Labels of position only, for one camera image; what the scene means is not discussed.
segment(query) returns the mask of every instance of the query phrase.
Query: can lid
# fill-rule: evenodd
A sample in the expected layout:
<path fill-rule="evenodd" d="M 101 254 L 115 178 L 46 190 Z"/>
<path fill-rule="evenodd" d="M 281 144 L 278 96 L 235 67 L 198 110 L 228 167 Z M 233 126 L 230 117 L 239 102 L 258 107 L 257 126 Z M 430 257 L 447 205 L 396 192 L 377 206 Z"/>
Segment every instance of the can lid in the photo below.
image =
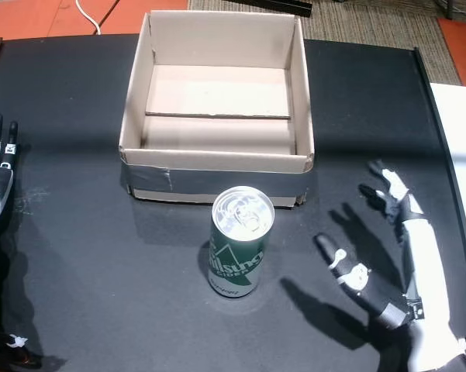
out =
<path fill-rule="evenodd" d="M 274 206 L 262 191 L 236 186 L 221 193 L 212 206 L 212 220 L 228 238 L 242 242 L 265 235 L 274 223 Z"/>

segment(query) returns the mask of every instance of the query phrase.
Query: box flap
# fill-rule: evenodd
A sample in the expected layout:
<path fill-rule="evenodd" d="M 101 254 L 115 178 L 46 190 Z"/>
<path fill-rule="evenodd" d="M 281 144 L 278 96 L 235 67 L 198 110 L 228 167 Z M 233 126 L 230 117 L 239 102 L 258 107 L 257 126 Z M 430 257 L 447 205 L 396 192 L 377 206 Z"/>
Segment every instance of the box flap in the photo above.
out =
<path fill-rule="evenodd" d="M 272 153 L 127 149 L 126 161 L 169 169 L 302 173 L 306 156 Z"/>
<path fill-rule="evenodd" d="M 292 124 L 296 133 L 296 153 L 313 158 L 312 111 L 310 107 L 309 79 L 303 45 L 302 25 L 297 19 L 289 68 L 292 97 Z"/>
<path fill-rule="evenodd" d="M 149 53 L 151 50 L 150 24 L 148 16 L 145 15 L 127 89 L 126 107 L 119 137 L 121 149 L 140 147 L 148 89 L 154 70 L 154 56 Z"/>
<path fill-rule="evenodd" d="M 150 24 L 157 64 L 285 68 L 295 17 L 155 11 Z"/>
<path fill-rule="evenodd" d="M 205 195 L 205 194 L 175 194 L 170 192 L 158 192 L 158 191 L 144 191 L 144 190 L 133 190 L 135 198 L 139 199 L 151 199 L 162 202 L 184 202 L 184 203 L 195 203 L 195 204 L 212 204 L 217 195 Z M 292 207 L 295 205 L 295 198 L 283 198 L 283 197 L 269 197 L 272 204 L 276 207 Z"/>

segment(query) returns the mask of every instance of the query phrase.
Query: can label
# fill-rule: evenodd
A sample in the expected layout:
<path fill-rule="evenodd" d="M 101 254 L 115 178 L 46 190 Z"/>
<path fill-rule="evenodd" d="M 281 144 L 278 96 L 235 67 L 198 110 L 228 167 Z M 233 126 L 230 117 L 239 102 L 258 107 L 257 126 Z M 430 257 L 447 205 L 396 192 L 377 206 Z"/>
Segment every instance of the can label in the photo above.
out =
<path fill-rule="evenodd" d="M 216 234 L 213 233 L 210 239 L 210 271 L 231 284 L 250 286 L 255 283 L 256 278 L 252 278 L 252 276 L 257 276 L 254 275 L 254 271 L 261 264 L 263 257 L 264 244 L 262 242 L 257 242 L 257 244 L 243 243 L 240 246 L 235 246 L 234 243 L 221 239 L 218 231 Z"/>

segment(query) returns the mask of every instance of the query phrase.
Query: white cable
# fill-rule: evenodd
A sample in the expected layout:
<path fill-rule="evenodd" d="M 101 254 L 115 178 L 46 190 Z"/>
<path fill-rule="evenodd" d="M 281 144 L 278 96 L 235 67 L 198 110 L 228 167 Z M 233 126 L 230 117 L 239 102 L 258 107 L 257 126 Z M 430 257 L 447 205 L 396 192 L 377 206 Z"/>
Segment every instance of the white cable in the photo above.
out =
<path fill-rule="evenodd" d="M 98 23 L 92 18 L 89 16 L 89 14 L 87 12 L 85 12 L 83 10 L 83 8 L 79 5 L 79 0 L 76 0 L 76 6 L 78 7 L 79 9 L 79 12 L 81 12 L 81 14 L 88 20 L 90 21 L 91 23 L 93 23 L 93 26 L 95 26 L 96 28 L 96 33 L 97 35 L 102 35 L 102 31 L 100 30 L 100 26 L 98 25 Z"/>

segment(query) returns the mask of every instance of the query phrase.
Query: gray duct tape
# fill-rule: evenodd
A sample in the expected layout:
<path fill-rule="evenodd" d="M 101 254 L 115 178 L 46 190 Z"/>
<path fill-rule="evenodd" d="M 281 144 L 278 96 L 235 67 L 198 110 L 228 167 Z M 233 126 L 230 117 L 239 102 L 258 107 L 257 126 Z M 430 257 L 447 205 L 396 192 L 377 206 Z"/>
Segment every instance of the gray duct tape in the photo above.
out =
<path fill-rule="evenodd" d="M 123 171 L 127 184 L 139 190 L 217 195 L 234 186 L 251 186 L 271 197 L 295 197 L 305 194 L 312 173 L 167 169 L 130 165 L 125 162 Z"/>

